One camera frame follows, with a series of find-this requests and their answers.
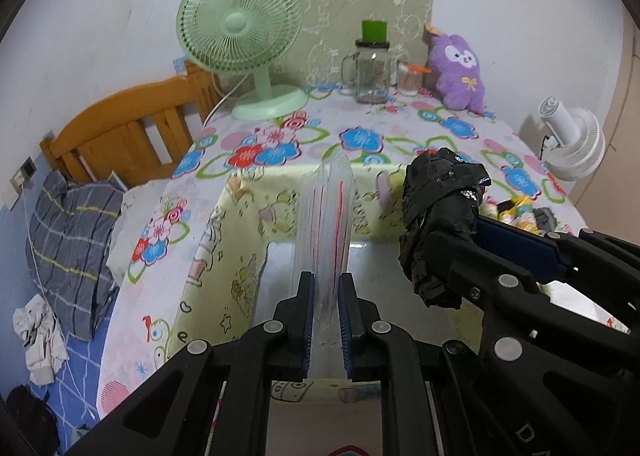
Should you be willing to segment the yellow cartoon fabric storage box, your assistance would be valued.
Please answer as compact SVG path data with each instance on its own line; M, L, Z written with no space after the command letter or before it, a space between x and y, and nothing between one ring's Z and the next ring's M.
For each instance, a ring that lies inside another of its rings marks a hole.
M375 398L373 382L351 384L343 366L337 278L354 276L364 298L414 338L436 344L458 339L480 345L482 313L427 309L401 271L400 165L350 164L269 168L228 179L194 251L168 343L176 354L193 340L221 344L269 319L314 275L310 367L301 384L276 381L284 402Z

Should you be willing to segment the black plastic bag roll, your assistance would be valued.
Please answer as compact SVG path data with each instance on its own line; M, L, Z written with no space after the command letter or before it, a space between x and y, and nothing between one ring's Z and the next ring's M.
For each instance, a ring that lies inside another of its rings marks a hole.
M480 203L490 184L482 164L466 162L446 147L434 153L420 153L406 168L402 185L405 233L440 231L472 240ZM430 306L459 309L461 304L427 305Z

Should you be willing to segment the clear plastic zip bags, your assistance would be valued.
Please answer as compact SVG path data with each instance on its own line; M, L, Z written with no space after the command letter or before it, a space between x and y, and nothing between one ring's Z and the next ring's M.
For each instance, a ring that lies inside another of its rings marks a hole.
M347 267L354 194L354 173L344 153L332 153L300 184L293 267L295 275L308 271L316 277L311 379L346 376L337 282Z

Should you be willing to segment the grey drawstring pouch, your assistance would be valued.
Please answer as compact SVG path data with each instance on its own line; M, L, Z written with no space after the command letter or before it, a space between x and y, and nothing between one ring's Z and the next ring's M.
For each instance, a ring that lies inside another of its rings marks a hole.
M548 207L534 208L534 218L540 235L551 233L558 226L555 215Z

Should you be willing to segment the yellow white tissue pack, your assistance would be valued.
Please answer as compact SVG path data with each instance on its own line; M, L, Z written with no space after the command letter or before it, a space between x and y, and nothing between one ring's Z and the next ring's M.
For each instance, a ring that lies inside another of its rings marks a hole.
M538 233L533 202L527 196L514 197L498 203L497 220L503 224L514 226L521 231Z

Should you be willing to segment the beige door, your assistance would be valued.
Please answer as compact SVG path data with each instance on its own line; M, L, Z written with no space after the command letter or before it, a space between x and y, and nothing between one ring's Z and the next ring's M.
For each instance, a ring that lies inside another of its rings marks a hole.
M605 118L602 162L570 192L587 225L639 241L639 29L624 24L623 55L610 111Z

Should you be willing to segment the white standing fan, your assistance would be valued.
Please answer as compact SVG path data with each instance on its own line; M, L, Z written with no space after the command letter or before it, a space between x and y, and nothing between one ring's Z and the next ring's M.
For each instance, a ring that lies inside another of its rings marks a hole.
M584 108L566 108L548 97L529 113L520 136L556 179L577 182L597 170L606 149L597 117Z

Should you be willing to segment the floral tablecloth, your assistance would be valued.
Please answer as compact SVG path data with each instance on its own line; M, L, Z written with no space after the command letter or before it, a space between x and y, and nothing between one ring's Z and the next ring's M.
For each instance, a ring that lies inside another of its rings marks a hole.
M561 233L585 222L564 190L508 124L490 112L453 112L424 94L365 106L333 87L313 90L287 117L248 122L219 110L169 177L134 247L108 327L96 392L111 413L171 357L168 343L186 276L210 213L233 175L318 165L332 153L350 164L400 165L446 147L484 164L488 209L527 196L548 207Z

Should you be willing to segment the white bedding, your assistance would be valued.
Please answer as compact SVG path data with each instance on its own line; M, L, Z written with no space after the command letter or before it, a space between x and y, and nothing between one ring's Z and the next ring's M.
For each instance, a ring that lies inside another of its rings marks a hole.
M120 216L112 230L106 260L106 266L119 287L124 281L134 247L167 184L167 179L152 179L144 185L130 188L122 196Z

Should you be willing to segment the small orange lid jar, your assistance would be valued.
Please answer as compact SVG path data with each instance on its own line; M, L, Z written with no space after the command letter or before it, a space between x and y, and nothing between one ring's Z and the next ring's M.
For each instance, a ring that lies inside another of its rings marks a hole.
M416 95L423 87L425 75L432 72L430 68L398 61L396 70L396 86L398 92L405 95Z

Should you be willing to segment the purple plush bunny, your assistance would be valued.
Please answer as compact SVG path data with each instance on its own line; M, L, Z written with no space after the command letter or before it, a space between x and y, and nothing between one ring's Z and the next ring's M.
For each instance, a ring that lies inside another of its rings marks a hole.
M424 30L427 67L435 75L434 90L448 109L481 116L485 111L485 86L480 63L469 43L459 34L447 34L429 24Z

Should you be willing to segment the green cup on jar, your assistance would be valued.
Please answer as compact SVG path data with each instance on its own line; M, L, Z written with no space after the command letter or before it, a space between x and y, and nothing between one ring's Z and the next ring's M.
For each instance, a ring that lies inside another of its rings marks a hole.
M361 40L369 44L387 42L387 22L382 20L362 20Z

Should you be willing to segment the green patterned board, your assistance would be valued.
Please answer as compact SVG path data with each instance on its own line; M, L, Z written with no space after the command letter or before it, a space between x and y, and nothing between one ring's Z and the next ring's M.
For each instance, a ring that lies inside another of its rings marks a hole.
M424 64L424 26L432 20L434 0L301 0L303 24L295 44L280 62L282 78L321 86L341 80L345 56L362 38L364 20L386 23L393 60Z

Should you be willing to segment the green desk fan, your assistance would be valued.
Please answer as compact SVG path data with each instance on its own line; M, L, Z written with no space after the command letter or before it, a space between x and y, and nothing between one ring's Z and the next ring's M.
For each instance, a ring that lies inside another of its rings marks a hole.
M176 17L180 46L194 64L253 77L254 90L232 108L236 119L246 121L284 117L306 106L301 88L274 85L269 73L296 42L302 24L300 0L182 0Z

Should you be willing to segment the wall power socket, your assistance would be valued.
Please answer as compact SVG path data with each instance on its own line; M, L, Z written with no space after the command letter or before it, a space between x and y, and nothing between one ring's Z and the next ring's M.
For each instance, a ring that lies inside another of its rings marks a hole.
M11 185L18 195L21 194L25 184L32 179L36 171L36 164L31 157L28 157L17 169L12 176Z

